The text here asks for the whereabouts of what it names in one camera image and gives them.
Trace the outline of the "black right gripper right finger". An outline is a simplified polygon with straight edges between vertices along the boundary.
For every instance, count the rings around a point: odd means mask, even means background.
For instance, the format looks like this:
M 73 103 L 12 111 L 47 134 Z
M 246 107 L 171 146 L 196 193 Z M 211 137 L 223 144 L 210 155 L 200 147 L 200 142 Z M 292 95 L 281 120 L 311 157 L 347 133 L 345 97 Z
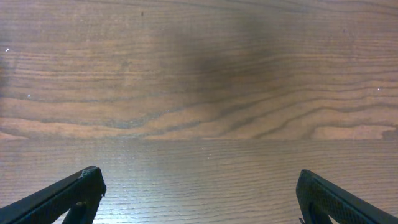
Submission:
M 302 170 L 296 186 L 301 224 L 397 224 L 397 217 L 329 182 L 310 170 Z

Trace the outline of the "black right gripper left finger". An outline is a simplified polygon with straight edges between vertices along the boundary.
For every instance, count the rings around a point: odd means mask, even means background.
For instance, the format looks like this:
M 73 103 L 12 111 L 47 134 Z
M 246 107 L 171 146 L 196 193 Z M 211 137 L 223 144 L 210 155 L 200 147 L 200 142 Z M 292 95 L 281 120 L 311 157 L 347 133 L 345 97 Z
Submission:
M 89 166 L 1 209 L 1 224 L 92 224 L 106 185 L 99 167 Z

